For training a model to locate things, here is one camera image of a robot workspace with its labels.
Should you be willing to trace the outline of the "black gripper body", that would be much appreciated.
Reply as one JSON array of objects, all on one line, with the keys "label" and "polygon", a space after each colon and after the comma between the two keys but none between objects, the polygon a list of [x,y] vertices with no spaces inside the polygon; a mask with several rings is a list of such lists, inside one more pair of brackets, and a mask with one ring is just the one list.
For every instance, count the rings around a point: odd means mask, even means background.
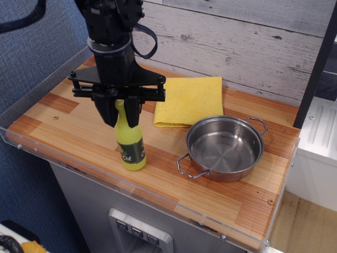
[{"label": "black gripper body", "polygon": [[76,97],[165,101],[163,75],[140,67],[131,46],[112,52],[94,52],[95,66],[71,71]]}]

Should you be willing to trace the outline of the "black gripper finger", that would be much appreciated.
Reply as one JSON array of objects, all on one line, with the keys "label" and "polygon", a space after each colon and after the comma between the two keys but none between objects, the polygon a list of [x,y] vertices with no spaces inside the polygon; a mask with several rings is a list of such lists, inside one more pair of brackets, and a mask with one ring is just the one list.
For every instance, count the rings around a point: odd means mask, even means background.
[{"label": "black gripper finger", "polygon": [[142,101],[139,96],[129,96],[124,100],[124,109],[128,126],[134,128],[138,126],[140,114],[142,111]]},{"label": "black gripper finger", "polygon": [[115,107],[116,98],[94,95],[93,101],[104,123],[114,128],[118,119],[118,110]]}]

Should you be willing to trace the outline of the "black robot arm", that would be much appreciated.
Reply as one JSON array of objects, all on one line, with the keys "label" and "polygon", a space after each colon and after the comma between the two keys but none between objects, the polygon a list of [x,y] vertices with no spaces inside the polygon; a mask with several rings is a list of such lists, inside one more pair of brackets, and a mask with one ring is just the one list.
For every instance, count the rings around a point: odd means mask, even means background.
[{"label": "black robot arm", "polygon": [[87,30],[87,44],[96,65],[71,71],[76,97],[91,98],[103,121],[114,127],[119,110],[116,100],[124,101],[128,126],[138,125],[142,104],[165,100],[166,78],[138,65],[133,30],[157,40],[156,34],[139,24],[144,17],[142,1],[76,1]]}]

